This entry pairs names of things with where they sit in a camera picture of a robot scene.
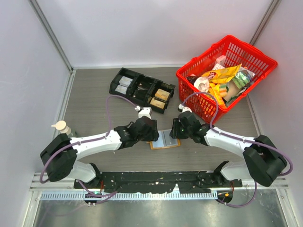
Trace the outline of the orange leather card holder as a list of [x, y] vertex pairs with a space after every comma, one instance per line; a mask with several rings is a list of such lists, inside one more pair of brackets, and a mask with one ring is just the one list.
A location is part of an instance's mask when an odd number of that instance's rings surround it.
[[171, 130], [158, 131], [159, 134], [158, 139], [156, 141], [149, 142], [151, 150], [179, 147], [180, 140], [173, 139], [170, 136], [170, 132]]

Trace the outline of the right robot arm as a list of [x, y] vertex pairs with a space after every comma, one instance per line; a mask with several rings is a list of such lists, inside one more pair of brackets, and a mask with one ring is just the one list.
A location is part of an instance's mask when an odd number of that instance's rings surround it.
[[197, 144], [221, 148], [243, 159], [236, 163], [226, 161], [218, 167], [219, 172], [214, 174], [214, 182], [220, 187], [235, 179], [252, 179], [262, 186], [269, 187], [287, 167], [286, 159], [268, 137], [241, 137], [225, 132], [214, 125], [202, 124], [191, 111], [184, 111], [173, 119], [170, 136], [180, 140], [192, 139]]

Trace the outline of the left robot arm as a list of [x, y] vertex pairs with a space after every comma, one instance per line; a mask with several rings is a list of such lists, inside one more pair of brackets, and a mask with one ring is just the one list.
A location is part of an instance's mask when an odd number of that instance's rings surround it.
[[44, 165], [41, 174], [47, 175], [47, 179], [41, 175], [40, 182], [72, 178], [90, 188], [97, 188], [101, 183], [100, 171], [95, 164], [85, 164], [80, 159], [105, 151], [130, 148], [140, 141], [150, 142], [158, 138], [157, 121], [146, 116], [103, 134], [79, 138], [60, 134], [40, 154]]

